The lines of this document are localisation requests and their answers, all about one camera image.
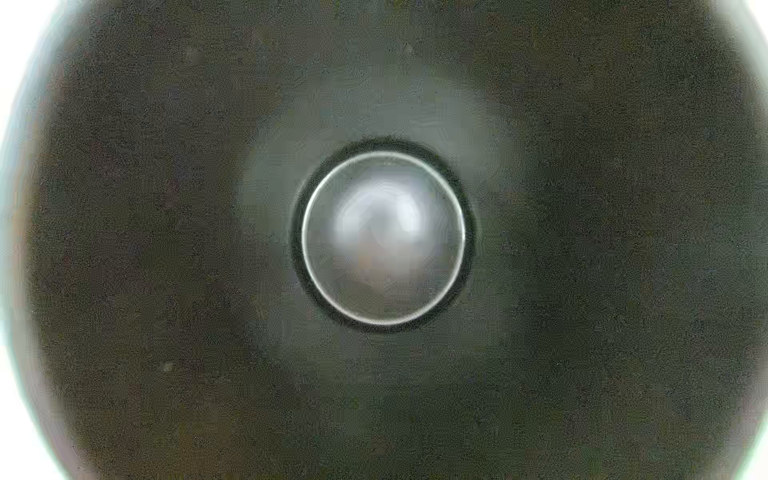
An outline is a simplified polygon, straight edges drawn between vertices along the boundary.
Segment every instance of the black circular border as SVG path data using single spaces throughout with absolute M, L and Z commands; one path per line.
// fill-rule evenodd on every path
M 460 266 L 458 276 L 451 285 L 451 288 L 448 290 L 448 292 L 446 292 L 443 298 L 428 312 L 413 320 L 396 325 L 375 325 L 364 323 L 357 319 L 353 319 L 352 317 L 347 316 L 337 310 L 315 287 L 315 284 L 310 277 L 310 273 L 306 268 L 301 248 L 302 221 L 306 212 L 307 204 L 310 201 L 310 197 L 319 185 L 320 181 L 325 178 L 325 176 L 329 174 L 333 168 L 341 164 L 343 161 L 346 161 L 351 157 L 355 157 L 356 155 L 372 151 L 396 151 L 402 154 L 408 154 L 412 157 L 416 157 L 422 161 L 425 161 L 430 167 L 438 171 L 443 176 L 445 181 L 448 182 L 448 185 L 456 195 L 458 204 L 462 208 L 462 216 L 465 225 L 464 256 L 462 258 L 462 265 Z M 370 138 L 347 144 L 345 147 L 332 154 L 320 164 L 319 168 L 317 168 L 315 173 L 305 183 L 296 201 L 296 205 L 293 208 L 290 242 L 293 256 L 293 268 L 295 269 L 296 274 L 299 276 L 299 280 L 301 281 L 304 290 L 313 298 L 315 303 L 328 316 L 344 325 L 364 331 L 396 332 L 417 328 L 424 323 L 434 319 L 454 300 L 458 292 L 460 292 L 464 287 L 472 269 L 472 261 L 475 253 L 475 217 L 472 215 L 472 209 L 469 206 L 468 199 L 464 190 L 462 189 L 458 177 L 440 159 L 440 156 L 437 155 L 437 153 L 429 150 L 423 145 L 396 137 Z

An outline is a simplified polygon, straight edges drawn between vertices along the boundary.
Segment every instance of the thin bright circular outline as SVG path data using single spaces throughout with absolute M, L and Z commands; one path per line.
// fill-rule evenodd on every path
M 451 276 L 449 277 L 449 281 L 445 284 L 445 287 L 439 292 L 438 295 L 435 295 L 435 298 L 429 301 L 426 305 L 421 307 L 420 309 L 416 310 L 413 313 L 396 317 L 395 319 L 372 319 L 366 316 L 359 315 L 358 313 L 350 312 L 348 309 L 346 309 L 344 306 L 340 305 L 338 302 L 336 302 L 324 289 L 323 286 L 320 284 L 320 281 L 315 277 L 315 274 L 313 272 L 312 264 L 309 260 L 309 254 L 307 252 L 306 244 L 306 231 L 309 223 L 310 213 L 312 213 L 313 206 L 315 204 L 315 200 L 317 199 L 317 196 L 319 192 L 325 187 L 325 185 L 334 177 L 334 175 L 338 174 L 341 170 L 348 167 L 351 164 L 356 164 L 360 161 L 368 160 L 372 157 L 394 157 L 399 160 L 406 161 L 410 164 L 414 164 L 417 167 L 422 168 L 425 170 L 429 175 L 431 175 L 435 180 L 437 180 L 437 183 L 440 185 L 440 187 L 448 194 L 448 196 L 451 199 L 451 203 L 453 204 L 453 207 L 456 211 L 456 216 L 458 218 L 458 222 L 461 225 L 461 242 L 459 244 L 459 250 L 458 250 L 458 257 L 456 258 L 455 265 L 453 267 L 453 271 L 451 272 Z M 303 212 L 303 218 L 301 220 L 301 255 L 302 260 L 304 261 L 304 265 L 306 267 L 307 273 L 310 275 L 310 279 L 312 280 L 313 285 L 315 288 L 317 288 L 317 291 L 320 292 L 320 295 L 323 296 L 323 298 L 333 306 L 336 310 L 341 312 L 343 315 L 348 316 L 349 318 L 355 320 L 356 322 L 365 323 L 367 325 L 373 325 L 373 326 L 398 326 L 402 325 L 404 323 L 412 322 L 415 319 L 418 319 L 420 316 L 425 315 L 429 310 L 435 308 L 435 306 L 440 303 L 445 296 L 448 294 L 448 292 L 453 287 L 453 284 L 458 279 L 458 275 L 460 274 L 462 270 L 462 264 L 464 263 L 464 250 L 466 248 L 466 242 L 467 242 L 467 228 L 464 221 L 464 210 L 462 209 L 461 203 L 459 203 L 458 198 L 456 197 L 455 192 L 451 188 L 451 185 L 448 183 L 445 178 L 433 167 L 431 167 L 427 162 L 420 160 L 416 157 L 413 157 L 408 154 L 404 154 L 402 152 L 398 151 L 369 151 L 365 152 L 363 154 L 357 154 L 353 157 L 350 157 L 346 160 L 344 160 L 342 163 L 336 165 L 328 174 L 317 184 L 315 187 L 315 190 L 312 192 L 312 195 L 310 195 L 310 199 L 306 203 L 306 207 Z

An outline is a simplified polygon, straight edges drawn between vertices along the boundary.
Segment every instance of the gray circle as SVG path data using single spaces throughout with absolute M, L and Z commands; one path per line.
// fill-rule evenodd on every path
M 395 326 L 427 313 L 451 289 L 466 227 L 451 186 L 433 167 L 397 151 L 372 151 L 333 168 L 301 226 L 315 288 L 356 321 Z

